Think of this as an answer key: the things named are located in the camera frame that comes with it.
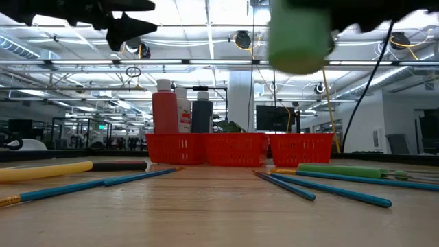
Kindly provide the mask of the yellow and black marker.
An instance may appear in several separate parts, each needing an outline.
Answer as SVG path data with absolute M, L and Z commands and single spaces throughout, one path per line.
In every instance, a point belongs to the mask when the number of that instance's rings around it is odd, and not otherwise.
M 92 161 L 41 167 L 4 168 L 0 169 L 0 183 L 11 183 L 23 180 L 63 176 L 67 174 L 87 172 L 92 168 Z

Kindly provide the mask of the potted green plant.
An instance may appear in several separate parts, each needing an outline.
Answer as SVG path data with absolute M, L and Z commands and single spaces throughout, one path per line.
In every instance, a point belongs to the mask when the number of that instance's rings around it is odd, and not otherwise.
M 224 133 L 245 133 L 244 130 L 239 124 L 234 121 L 226 121 L 221 120 L 213 123 L 213 129 L 215 132 L 224 132 Z

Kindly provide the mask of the small black monitor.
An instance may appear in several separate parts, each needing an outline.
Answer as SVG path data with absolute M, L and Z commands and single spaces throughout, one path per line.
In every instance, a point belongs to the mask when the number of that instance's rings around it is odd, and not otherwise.
M 33 129 L 33 121 L 31 119 L 9 119 L 8 130 L 10 132 L 28 133 Z

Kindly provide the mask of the red plastic basket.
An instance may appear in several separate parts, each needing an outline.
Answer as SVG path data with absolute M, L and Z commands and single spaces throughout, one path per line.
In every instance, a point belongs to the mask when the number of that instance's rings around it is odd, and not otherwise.
M 297 167 L 301 163 L 329 163 L 333 134 L 270 134 L 273 163 Z
M 263 133 L 204 134 L 209 165 L 260 167 L 267 159 L 269 137 Z
M 202 134 L 146 134 L 145 138 L 153 163 L 199 165 L 206 162 Z

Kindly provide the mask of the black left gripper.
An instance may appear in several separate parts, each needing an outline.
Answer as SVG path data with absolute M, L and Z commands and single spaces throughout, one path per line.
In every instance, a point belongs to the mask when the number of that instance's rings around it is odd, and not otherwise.
M 129 17 L 125 12 L 152 11 L 150 0 L 51 0 L 58 18 L 70 26 L 78 22 L 91 24 L 95 30 L 107 29 L 106 40 L 113 51 L 119 51 L 127 40 L 155 32 L 156 24 Z M 111 11 L 123 11 L 115 19 Z

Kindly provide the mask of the white paint bottle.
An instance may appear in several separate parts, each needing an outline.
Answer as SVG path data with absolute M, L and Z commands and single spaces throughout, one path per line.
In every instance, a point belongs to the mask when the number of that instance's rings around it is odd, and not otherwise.
M 191 102 L 187 99 L 187 90 L 184 88 L 175 88 L 178 111 L 178 129 L 179 133 L 191 132 Z

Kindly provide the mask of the grey office chair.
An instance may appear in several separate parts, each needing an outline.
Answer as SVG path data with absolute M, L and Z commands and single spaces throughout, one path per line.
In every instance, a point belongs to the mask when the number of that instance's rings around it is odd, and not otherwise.
M 385 136 L 392 154 L 410 154 L 409 143 L 405 134 L 389 134 Z

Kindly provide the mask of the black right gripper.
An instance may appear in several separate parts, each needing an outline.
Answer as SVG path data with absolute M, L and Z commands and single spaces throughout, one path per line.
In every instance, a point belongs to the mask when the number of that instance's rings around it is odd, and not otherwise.
M 439 12 L 439 0 L 352 0 L 342 16 L 347 0 L 286 0 L 289 7 L 322 10 L 329 14 L 331 29 L 343 30 L 347 24 L 358 24 L 362 32 L 370 32 L 384 21 L 397 22 L 415 10 Z

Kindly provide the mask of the white rounded object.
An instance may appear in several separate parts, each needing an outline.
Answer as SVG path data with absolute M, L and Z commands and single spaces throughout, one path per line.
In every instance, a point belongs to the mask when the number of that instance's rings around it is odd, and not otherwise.
M 18 151 L 46 151 L 47 147 L 46 145 L 36 139 L 22 139 L 23 144 L 20 145 L 20 143 L 17 140 L 11 141 L 7 144 L 9 150 L 18 150 Z

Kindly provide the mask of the green paint bottle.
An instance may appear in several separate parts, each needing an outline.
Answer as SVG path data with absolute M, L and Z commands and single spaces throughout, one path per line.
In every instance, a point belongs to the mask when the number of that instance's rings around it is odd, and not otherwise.
M 283 73 L 307 75 L 321 69 L 332 41 L 326 10 L 270 0 L 268 60 Z

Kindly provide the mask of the teal paint brush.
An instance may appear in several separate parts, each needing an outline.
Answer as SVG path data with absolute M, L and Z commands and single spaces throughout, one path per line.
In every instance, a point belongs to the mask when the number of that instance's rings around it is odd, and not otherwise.
M 303 179 L 299 179 L 299 178 L 293 178 L 292 176 L 285 176 L 285 175 L 281 175 L 281 174 L 275 174 L 272 172 L 266 172 L 266 174 L 272 178 L 276 178 L 276 179 L 281 180 L 283 182 L 293 183 L 293 184 L 300 185 L 303 187 L 308 187 L 311 189 L 317 189 L 317 190 L 325 191 L 328 193 L 333 193 L 333 194 L 336 194 L 339 196 L 344 196 L 346 198 L 366 202 L 368 204 L 373 204 L 373 205 L 385 207 L 385 208 L 390 208 L 392 206 L 392 202 L 388 199 L 385 199 L 385 198 L 380 198 L 380 197 L 368 195 L 365 193 L 359 193 L 356 191 L 342 189 L 339 187 L 324 185 L 321 183 L 315 183 L 315 182 L 311 182 L 311 181 L 303 180 Z
M 123 183 L 132 182 L 135 180 L 141 180 L 144 178 L 151 178 L 151 177 L 155 177 L 155 176 L 169 174 L 169 173 L 177 172 L 180 170 L 183 170 L 183 168 L 178 167 L 178 168 L 162 169 L 162 170 L 155 171 L 155 172 L 146 172 L 146 173 L 141 173 L 141 174 L 122 176 L 122 177 L 118 177 L 118 178 L 111 178 L 111 179 L 104 181 L 104 186 L 109 187 L 109 186 L 113 186 L 113 185 L 119 185 L 119 184 L 123 184 Z
M 290 185 L 287 182 L 283 182 L 282 180 L 274 178 L 274 177 L 272 177 L 266 173 L 263 173 L 263 172 L 258 172 L 255 170 L 253 170 L 252 172 L 254 175 L 258 176 L 259 178 L 262 178 L 262 179 L 264 179 L 272 184 L 275 184 L 276 186 L 281 187 L 289 192 L 292 192 L 292 193 L 296 194 L 297 196 L 300 196 L 306 200 L 314 201 L 316 199 L 316 196 L 313 193 L 308 192 L 304 189 Z
M 0 207 L 6 207 L 13 204 L 18 204 L 21 202 L 28 202 L 33 200 L 42 200 L 45 198 L 50 198 L 54 196 L 59 196 L 67 193 L 73 193 L 77 191 L 92 189 L 95 187 L 103 186 L 107 180 L 119 180 L 122 178 L 127 178 L 129 176 L 133 176 L 133 174 L 125 175 L 125 176 L 115 176 L 110 178 L 104 178 L 99 180 L 92 180 L 84 183 L 76 183 L 71 185 L 63 185 L 59 187 L 53 187 L 48 189 L 41 189 L 38 191 L 31 191 L 27 193 L 22 193 L 19 195 L 8 196 L 4 198 L 0 198 Z
M 345 180 L 356 183 L 369 183 L 369 184 L 377 184 L 377 185 L 388 185 L 394 187 L 405 187 L 411 189 L 421 189 L 428 191 L 439 191 L 439 185 L 427 184 L 427 183 L 415 183 L 415 182 L 405 182 L 399 180 L 386 180 L 381 178 L 364 178 L 359 176 L 347 176 L 347 175 L 339 175 L 339 174 L 328 174 L 321 172 L 308 172 L 308 171 L 297 171 L 293 169 L 271 169 L 271 174 L 288 174 L 288 175 L 298 175 L 298 176 L 308 176 L 315 178 L 326 178 L 333 180 Z

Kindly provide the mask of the dark blue paint bottle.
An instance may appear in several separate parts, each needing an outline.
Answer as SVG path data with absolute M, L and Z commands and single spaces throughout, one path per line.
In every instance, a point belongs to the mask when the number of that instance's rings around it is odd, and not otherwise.
M 208 91 L 198 91 L 197 100 L 192 103 L 192 133 L 213 132 L 213 103 Z

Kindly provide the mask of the red paint bottle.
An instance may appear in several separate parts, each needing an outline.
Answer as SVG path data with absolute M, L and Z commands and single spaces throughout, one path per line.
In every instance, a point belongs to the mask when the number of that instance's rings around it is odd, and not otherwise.
M 177 97 L 168 79 L 157 80 L 152 94 L 154 134 L 178 134 Z

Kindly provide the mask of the white square column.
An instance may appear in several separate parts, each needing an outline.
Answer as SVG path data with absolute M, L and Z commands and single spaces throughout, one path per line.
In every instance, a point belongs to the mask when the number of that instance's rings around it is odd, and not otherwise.
M 254 89 L 251 71 L 231 71 L 228 80 L 228 120 L 254 132 Z

